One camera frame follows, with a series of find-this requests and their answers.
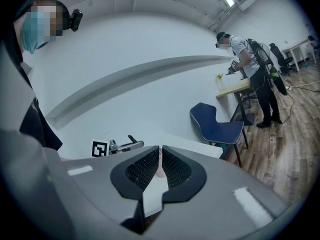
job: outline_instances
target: blue surgical mask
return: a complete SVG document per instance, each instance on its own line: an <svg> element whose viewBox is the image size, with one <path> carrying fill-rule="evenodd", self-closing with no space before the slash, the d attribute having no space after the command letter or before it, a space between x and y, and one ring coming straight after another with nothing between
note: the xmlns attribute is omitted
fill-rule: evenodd
<svg viewBox="0 0 320 240"><path fill-rule="evenodd" d="M43 12L27 12L24 16L21 31L23 50L33 54L45 42L45 35L47 36L48 31L50 32L50 23L45 22Z"/></svg>

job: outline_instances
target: black jacket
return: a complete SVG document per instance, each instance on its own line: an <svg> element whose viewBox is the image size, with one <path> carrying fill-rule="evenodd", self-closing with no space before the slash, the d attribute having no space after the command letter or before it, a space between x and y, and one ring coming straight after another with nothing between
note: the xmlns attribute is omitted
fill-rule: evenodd
<svg viewBox="0 0 320 240"><path fill-rule="evenodd" d="M23 56L19 48L15 28L12 25L4 37L4 44L15 67L27 84L32 88L29 78L21 67ZM43 116L37 98L34 98L20 126L20 132L37 139L43 147L58 150L62 146L60 139L54 134Z"/></svg>

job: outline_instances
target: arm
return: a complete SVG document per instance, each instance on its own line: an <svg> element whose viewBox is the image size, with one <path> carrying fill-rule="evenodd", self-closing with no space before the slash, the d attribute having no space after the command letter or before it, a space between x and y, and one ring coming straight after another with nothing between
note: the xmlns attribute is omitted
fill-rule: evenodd
<svg viewBox="0 0 320 240"><path fill-rule="evenodd" d="M235 65L236 71L238 71L239 69L243 68L251 62L251 56L247 49L243 49L239 55L241 56L242 60L237 65Z"/></svg>

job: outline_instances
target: backpack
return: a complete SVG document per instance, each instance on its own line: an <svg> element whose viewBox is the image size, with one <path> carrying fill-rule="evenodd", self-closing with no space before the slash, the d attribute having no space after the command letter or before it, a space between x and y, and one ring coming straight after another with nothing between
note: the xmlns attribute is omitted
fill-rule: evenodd
<svg viewBox="0 0 320 240"><path fill-rule="evenodd" d="M255 58L260 65L266 66L266 65L271 64L271 69L269 69L269 68L268 69L271 74L274 85L276 86L276 88L278 89L278 91L281 94L283 94L285 96L288 95L284 82L282 81L278 71L274 67L272 60L267 55L265 50L261 47L261 45L257 41L255 41L251 38L248 38L248 40L246 40L246 41L248 42L251 49L253 50Z"/></svg>

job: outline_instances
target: white tape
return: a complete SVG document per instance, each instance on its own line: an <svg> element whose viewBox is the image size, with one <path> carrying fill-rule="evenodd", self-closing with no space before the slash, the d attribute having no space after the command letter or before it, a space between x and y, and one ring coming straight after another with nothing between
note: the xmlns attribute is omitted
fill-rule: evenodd
<svg viewBox="0 0 320 240"><path fill-rule="evenodd" d="M272 222L272 216L253 197L246 187L239 188L233 193L244 212L259 229Z"/></svg>
<svg viewBox="0 0 320 240"><path fill-rule="evenodd" d="M84 174L84 173L87 173L90 171L93 171L93 168L90 165L86 165L84 167L70 169L67 172L70 176L74 176L74 175L78 175L78 174Z"/></svg>

